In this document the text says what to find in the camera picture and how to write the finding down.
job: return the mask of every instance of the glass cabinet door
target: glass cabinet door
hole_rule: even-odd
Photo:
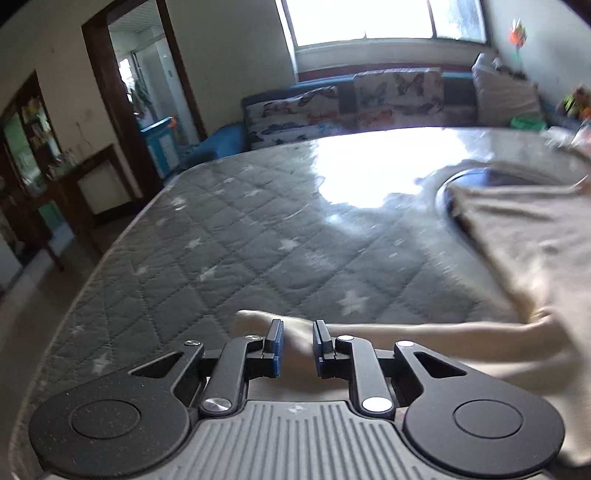
[[[31,150],[18,112],[5,123],[4,137],[27,192],[33,197],[39,196],[47,188],[46,180]]]

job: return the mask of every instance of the window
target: window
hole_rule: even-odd
[[[297,47],[368,38],[486,42],[480,0],[283,0]]]

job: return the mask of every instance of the wooden door frame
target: wooden door frame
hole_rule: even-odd
[[[139,188],[142,190],[144,200],[153,198],[162,189],[163,181],[158,175],[148,147],[139,131],[133,108],[126,100],[127,91],[119,75],[119,64],[111,42],[109,24],[146,1],[115,0],[82,25],[86,50],[100,95],[117,135],[121,150],[123,150]],[[174,36],[166,1],[156,0],[156,4],[183,93],[195,123],[197,136],[199,140],[203,141],[207,138],[207,133]]]

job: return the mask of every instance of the doorway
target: doorway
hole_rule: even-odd
[[[82,27],[96,81],[144,200],[207,138],[165,0],[115,0]]]
[[[127,99],[158,175],[166,179],[199,136],[172,59],[156,0],[109,24]]]

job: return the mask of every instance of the metal screw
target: metal screw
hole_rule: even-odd
[[[361,406],[367,411],[382,413],[392,408],[392,401],[383,397],[369,397],[363,400]]]
[[[201,402],[201,408],[212,412],[228,411],[232,406],[232,402],[226,398],[207,398]]]

